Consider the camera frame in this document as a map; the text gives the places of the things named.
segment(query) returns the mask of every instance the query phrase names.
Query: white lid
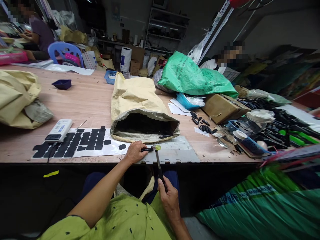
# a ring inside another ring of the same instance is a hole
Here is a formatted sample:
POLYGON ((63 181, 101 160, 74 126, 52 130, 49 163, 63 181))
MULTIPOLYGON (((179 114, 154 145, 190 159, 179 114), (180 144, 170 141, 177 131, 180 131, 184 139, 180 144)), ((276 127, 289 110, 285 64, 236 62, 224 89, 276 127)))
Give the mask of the white lid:
POLYGON ((254 109, 251 112, 247 112, 246 116, 257 123, 270 123, 274 120, 274 112, 265 109, 254 109))
POLYGON ((232 132, 234 136, 236 136, 237 138, 244 140, 247 138, 247 135, 239 130, 232 132))

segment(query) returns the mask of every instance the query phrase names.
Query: white shirt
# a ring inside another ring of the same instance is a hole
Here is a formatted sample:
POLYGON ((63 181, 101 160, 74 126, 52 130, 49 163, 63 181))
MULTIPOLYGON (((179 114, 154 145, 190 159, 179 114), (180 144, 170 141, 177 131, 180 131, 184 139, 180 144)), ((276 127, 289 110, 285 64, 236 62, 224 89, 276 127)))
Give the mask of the white shirt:
POLYGON ((216 60, 215 59, 210 59, 206 62, 204 62, 200 68, 209 68, 209 69, 216 69, 216 67, 218 66, 218 64, 216 64, 216 60))

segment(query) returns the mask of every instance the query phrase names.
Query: shelving unit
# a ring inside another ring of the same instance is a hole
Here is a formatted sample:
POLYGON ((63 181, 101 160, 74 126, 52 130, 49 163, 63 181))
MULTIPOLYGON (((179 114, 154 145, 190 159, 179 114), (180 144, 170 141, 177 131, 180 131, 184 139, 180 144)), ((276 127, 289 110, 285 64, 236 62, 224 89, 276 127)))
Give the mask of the shelving unit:
POLYGON ((185 37, 189 20, 187 16, 152 7, 144 48, 149 51, 173 53, 185 37))

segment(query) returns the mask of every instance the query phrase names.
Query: hand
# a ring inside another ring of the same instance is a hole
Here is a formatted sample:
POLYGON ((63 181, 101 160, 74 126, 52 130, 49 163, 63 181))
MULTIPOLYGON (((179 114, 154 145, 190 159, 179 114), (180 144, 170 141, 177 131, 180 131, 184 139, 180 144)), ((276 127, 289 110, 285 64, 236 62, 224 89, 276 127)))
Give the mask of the hand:
POLYGON ((32 37, 32 33, 31 32, 25 31, 23 34, 25 34, 27 37, 32 37))
POLYGON ((165 191, 163 182, 160 178, 158 178, 158 191, 160 191, 160 197, 163 204, 163 208, 166 211, 171 224, 174 224, 176 222, 181 221, 179 208, 179 194, 178 190, 172 186, 168 178, 163 176, 163 179, 168 187, 168 192, 165 191))
POLYGON ((142 148, 147 148, 147 146, 141 141, 131 143, 123 161, 128 162, 130 165, 140 161, 145 155, 148 154, 148 151, 141 152, 142 148))
POLYGON ((22 38, 24 38, 24 39, 29 39, 29 37, 26 35, 26 34, 24 34, 24 33, 21 33, 21 34, 19 34, 20 35, 20 37, 22 37, 22 38))

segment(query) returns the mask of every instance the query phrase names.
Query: green shirt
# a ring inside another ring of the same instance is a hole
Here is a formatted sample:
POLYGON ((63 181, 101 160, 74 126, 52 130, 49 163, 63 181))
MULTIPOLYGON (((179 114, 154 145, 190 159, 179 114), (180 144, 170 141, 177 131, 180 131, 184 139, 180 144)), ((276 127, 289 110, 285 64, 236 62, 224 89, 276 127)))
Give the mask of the green shirt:
POLYGON ((159 193, 151 205, 121 194, 113 198, 102 218, 90 229, 79 216, 68 216, 40 237, 40 240, 86 239, 175 239, 166 218, 159 193))

